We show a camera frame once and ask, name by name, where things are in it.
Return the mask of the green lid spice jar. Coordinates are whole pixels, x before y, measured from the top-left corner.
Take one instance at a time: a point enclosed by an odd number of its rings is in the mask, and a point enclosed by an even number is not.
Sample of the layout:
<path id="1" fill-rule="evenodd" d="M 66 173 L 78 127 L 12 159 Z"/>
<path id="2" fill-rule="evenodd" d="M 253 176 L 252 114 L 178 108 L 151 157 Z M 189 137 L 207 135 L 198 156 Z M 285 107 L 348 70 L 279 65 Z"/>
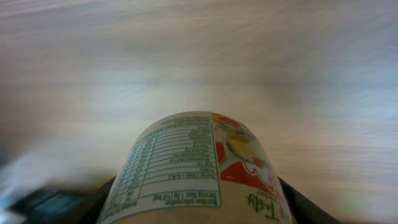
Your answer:
<path id="1" fill-rule="evenodd" d="M 98 223 L 295 223 L 257 137 L 218 113 L 174 114 L 135 141 Z"/>

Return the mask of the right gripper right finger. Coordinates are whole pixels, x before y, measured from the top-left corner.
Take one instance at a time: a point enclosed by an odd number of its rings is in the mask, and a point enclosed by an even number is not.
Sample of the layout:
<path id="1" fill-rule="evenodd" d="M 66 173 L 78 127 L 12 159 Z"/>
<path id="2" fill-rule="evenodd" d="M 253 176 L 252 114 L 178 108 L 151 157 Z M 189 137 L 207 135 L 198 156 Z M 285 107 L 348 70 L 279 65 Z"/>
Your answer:
<path id="1" fill-rule="evenodd" d="M 280 177 L 279 181 L 298 224 L 341 224 Z"/>

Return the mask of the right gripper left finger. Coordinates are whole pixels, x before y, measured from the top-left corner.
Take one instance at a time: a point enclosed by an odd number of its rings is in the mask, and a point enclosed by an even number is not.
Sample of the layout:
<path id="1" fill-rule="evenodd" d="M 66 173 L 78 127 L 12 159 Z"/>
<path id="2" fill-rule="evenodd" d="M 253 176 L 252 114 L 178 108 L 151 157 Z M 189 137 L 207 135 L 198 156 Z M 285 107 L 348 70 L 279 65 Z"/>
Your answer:
<path id="1" fill-rule="evenodd" d="M 95 224 L 116 177 L 105 182 L 99 189 L 86 196 L 53 224 Z"/>

